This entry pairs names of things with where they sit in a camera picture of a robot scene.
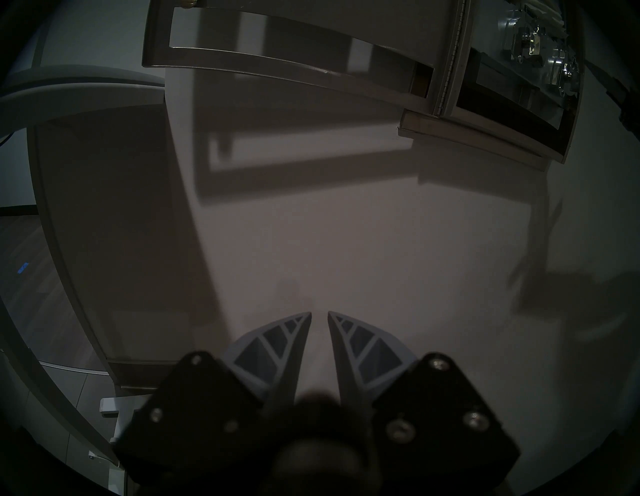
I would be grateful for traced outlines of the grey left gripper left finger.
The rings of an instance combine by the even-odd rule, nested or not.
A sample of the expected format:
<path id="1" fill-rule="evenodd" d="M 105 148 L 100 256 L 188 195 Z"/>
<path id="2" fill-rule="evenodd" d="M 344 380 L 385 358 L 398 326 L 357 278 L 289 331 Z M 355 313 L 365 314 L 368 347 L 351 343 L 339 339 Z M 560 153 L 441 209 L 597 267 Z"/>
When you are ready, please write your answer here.
<path id="1" fill-rule="evenodd" d="M 293 406 L 310 312 L 267 323 L 221 357 L 185 355 L 115 443 L 130 478 L 151 487 L 185 469 L 217 469 L 248 452 L 267 421 Z"/>

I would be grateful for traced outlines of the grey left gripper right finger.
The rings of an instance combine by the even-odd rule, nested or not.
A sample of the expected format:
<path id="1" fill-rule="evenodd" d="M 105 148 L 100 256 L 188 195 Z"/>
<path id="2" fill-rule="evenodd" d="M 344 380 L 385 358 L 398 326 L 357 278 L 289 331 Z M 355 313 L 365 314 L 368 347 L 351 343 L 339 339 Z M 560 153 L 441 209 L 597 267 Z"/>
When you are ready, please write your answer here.
<path id="1" fill-rule="evenodd" d="M 381 495 L 495 495 L 520 449 L 446 354 L 328 312 L 342 404 L 365 418 Z"/>

